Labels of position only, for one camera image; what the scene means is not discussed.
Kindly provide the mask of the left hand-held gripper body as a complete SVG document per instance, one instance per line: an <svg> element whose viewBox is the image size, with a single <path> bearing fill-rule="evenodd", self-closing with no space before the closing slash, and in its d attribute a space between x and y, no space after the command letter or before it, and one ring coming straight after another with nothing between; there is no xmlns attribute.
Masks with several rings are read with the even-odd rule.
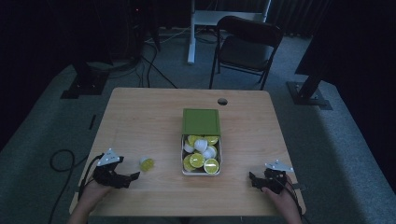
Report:
<svg viewBox="0 0 396 224"><path fill-rule="evenodd" d="M119 156L112 148L109 148L99 159L93 172L93 179L104 186L116 189L123 187L123 177L115 172L123 157Z"/></svg>

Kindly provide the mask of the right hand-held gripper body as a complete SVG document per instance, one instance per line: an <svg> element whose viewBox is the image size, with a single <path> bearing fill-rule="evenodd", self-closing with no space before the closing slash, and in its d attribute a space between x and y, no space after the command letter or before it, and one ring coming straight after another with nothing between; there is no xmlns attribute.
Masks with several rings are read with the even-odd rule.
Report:
<svg viewBox="0 0 396 224"><path fill-rule="evenodd" d="M264 166L264 175L268 182L267 188L279 194L287 183L286 173L292 173L293 168L280 160L266 162Z"/></svg>

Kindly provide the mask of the yellow-lidded coffee capsule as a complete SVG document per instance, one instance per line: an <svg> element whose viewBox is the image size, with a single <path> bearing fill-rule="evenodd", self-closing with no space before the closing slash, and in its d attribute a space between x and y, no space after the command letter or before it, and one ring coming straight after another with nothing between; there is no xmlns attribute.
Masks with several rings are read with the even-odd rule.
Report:
<svg viewBox="0 0 396 224"><path fill-rule="evenodd" d="M154 159L149 157L142 157L139 161L140 170L147 172L154 166Z"/></svg>

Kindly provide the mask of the person's right hand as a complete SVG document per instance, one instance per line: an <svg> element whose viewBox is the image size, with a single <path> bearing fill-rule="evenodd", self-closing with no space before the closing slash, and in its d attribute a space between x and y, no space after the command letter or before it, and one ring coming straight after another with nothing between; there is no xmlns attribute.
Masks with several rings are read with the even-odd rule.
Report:
<svg viewBox="0 0 396 224"><path fill-rule="evenodd" d="M296 202L296 197L292 193L291 184L287 183L285 188L276 194L270 189L263 187L262 192L274 203L277 211L288 219L300 219L299 205Z"/></svg>

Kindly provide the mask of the person's left hand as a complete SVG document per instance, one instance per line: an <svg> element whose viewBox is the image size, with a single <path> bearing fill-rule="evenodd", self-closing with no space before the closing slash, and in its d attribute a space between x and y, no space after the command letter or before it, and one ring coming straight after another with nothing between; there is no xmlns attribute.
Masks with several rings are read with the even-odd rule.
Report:
<svg viewBox="0 0 396 224"><path fill-rule="evenodd" d="M87 216L111 190L112 188L110 186L104 186L97 183L95 180L92 180L85 186L82 196L80 197L72 214Z"/></svg>

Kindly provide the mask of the black folding chair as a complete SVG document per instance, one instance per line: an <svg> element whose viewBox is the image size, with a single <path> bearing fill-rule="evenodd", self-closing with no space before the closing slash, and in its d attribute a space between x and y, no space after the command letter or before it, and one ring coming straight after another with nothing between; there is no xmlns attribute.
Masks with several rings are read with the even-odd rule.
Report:
<svg viewBox="0 0 396 224"><path fill-rule="evenodd" d="M209 88L215 69L228 68L259 76L263 90L282 41L283 32L271 23L225 16L216 25L217 44L211 68Z"/></svg>

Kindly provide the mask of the dark equipment rack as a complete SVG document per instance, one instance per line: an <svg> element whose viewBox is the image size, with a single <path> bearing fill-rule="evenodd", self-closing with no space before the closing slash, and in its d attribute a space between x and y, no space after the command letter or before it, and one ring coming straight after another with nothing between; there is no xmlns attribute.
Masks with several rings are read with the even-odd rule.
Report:
<svg viewBox="0 0 396 224"><path fill-rule="evenodd" d="M108 51L112 60L138 60L146 35L161 50L157 0L111 0L109 10Z"/></svg>

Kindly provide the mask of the dark pleated curtain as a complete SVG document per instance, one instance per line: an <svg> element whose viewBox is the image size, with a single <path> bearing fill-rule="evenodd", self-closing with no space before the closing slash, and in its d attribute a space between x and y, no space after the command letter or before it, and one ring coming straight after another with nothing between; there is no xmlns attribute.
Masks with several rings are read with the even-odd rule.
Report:
<svg viewBox="0 0 396 224"><path fill-rule="evenodd" d="M332 0L272 0L267 21L278 26L285 35L311 37Z"/></svg>

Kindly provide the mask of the black stand with base plate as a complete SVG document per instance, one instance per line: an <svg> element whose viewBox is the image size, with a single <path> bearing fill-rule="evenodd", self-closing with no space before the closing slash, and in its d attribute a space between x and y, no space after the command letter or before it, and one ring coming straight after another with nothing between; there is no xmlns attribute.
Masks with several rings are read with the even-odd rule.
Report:
<svg viewBox="0 0 396 224"><path fill-rule="evenodd" d="M80 95L101 95L106 85L109 73L92 69L85 62L73 63L76 77L68 90L65 90L62 99L77 99Z"/></svg>
<svg viewBox="0 0 396 224"><path fill-rule="evenodd" d="M321 76L308 76L305 82L287 83L292 101L296 105L315 105L321 110L332 110L332 106L318 89Z"/></svg>

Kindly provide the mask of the white desk frame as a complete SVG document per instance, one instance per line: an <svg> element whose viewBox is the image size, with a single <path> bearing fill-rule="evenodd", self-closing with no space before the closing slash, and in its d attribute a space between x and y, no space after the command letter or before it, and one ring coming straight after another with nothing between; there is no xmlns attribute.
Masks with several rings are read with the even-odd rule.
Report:
<svg viewBox="0 0 396 224"><path fill-rule="evenodd" d="M261 12L217 11L208 9L198 10L195 8L195 0L191 0L191 33L187 63L195 63L197 25L214 26L225 16L236 16L252 21L266 22L271 4L272 0L265 0Z"/></svg>

